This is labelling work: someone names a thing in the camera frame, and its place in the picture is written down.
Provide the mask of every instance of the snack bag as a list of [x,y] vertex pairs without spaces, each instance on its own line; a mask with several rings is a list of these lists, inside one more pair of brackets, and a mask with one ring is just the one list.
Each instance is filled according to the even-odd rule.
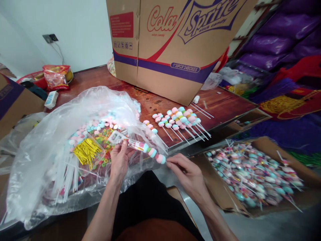
[[69,65],[44,65],[42,67],[44,77],[48,83],[48,91],[69,90],[65,75],[67,74]]

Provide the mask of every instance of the printed logo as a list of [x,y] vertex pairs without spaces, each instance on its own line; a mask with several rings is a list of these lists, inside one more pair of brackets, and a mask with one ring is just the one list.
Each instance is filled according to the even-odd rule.
[[203,6],[194,0],[188,18],[178,36],[186,44],[197,35],[210,30],[231,30],[236,16],[247,0],[242,2],[240,3],[240,0],[215,0],[212,5]]
[[161,15],[160,6],[155,6],[149,14],[147,21],[147,30],[152,31],[171,31],[175,27],[177,21],[177,15],[172,15],[174,7],[169,7],[165,17]]

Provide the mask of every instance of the purple bag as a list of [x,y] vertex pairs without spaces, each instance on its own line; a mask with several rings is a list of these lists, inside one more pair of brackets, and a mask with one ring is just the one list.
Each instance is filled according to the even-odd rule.
[[321,22],[320,16],[276,13],[258,31],[260,34],[302,39]]
[[279,7],[278,11],[283,13],[305,13],[317,14],[320,11],[320,0],[287,0]]
[[288,52],[295,44],[296,41],[290,38],[255,34],[243,48],[243,51],[278,55]]
[[273,69],[280,60],[285,56],[285,54],[280,55],[262,55],[256,53],[245,53],[240,60],[248,64],[254,65],[264,70]]

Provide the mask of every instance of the white plastic stick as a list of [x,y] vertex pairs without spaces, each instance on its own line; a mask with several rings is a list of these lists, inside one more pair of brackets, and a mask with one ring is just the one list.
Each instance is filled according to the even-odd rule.
[[198,135],[199,138],[201,138],[203,141],[205,141],[192,127],[191,127],[191,130],[192,130],[196,135]]
[[171,130],[175,133],[175,135],[176,135],[181,141],[183,141],[183,139],[174,131],[173,128],[171,128]]
[[156,134],[156,135],[160,138],[160,140],[164,143],[164,145],[165,145],[167,148],[169,148],[168,145],[166,145],[166,143],[162,140],[162,138],[161,138],[158,134]]
[[186,130],[187,132],[188,132],[188,134],[190,134],[191,135],[191,137],[193,137],[195,140],[196,140],[196,138],[194,137],[194,135],[192,135],[192,133],[190,133],[189,132],[189,130],[187,129],[187,128],[185,128],[184,130]]
[[171,138],[171,136],[168,134],[168,132],[165,130],[164,127],[162,127],[164,129],[164,131],[166,132],[166,134],[169,136],[169,138],[173,141],[173,139]]
[[197,109],[201,114],[205,115],[207,118],[211,119],[211,117],[209,117],[207,114],[203,113],[201,110],[199,110],[197,107],[193,106],[195,109]]
[[190,144],[189,142],[188,142],[188,140],[185,138],[185,136],[178,130],[178,132],[182,135],[182,137],[185,139],[185,141],[188,143],[188,144]]
[[197,125],[195,125],[195,127],[199,130],[199,132],[206,138],[206,140],[208,140],[208,138],[207,138],[207,136],[206,135],[204,135],[204,133],[198,128],[198,126]]
[[199,107],[202,111],[204,111],[206,114],[208,114],[209,116],[211,116],[211,117],[213,117],[214,118],[214,116],[212,116],[210,113],[208,113],[207,111],[205,111],[205,110],[203,110],[201,107]]
[[211,138],[212,136],[204,129],[204,127],[202,126],[202,125],[200,125],[200,124],[196,124],[196,125],[198,125],[200,128],[202,128],[203,129],[203,131],[205,131],[205,133]]

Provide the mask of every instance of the cardboard box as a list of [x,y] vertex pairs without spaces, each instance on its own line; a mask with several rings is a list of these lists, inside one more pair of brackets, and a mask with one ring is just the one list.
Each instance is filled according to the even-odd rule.
[[[9,134],[21,118],[43,110],[44,101],[42,99],[0,74],[0,139]],[[9,174],[0,175],[0,220],[5,213],[6,193],[2,195],[2,192],[6,191],[8,178]]]
[[257,0],[106,0],[117,78],[189,105]]
[[[278,162],[281,162],[281,160],[276,150],[280,152],[282,157],[289,160],[289,166],[296,171],[297,175],[304,180],[304,185],[308,187],[304,189],[303,192],[294,190],[294,201],[300,209],[315,205],[321,200],[321,178],[314,171],[301,164],[273,143],[268,137],[260,137],[253,140],[252,146]],[[191,161],[197,164],[202,170],[205,184],[214,202],[226,212],[241,213],[248,217],[255,218],[272,212],[296,210],[296,208],[286,200],[281,201],[278,206],[264,206],[263,211],[261,211],[260,208],[246,209],[228,188],[224,180],[217,174],[204,153],[191,158]]]

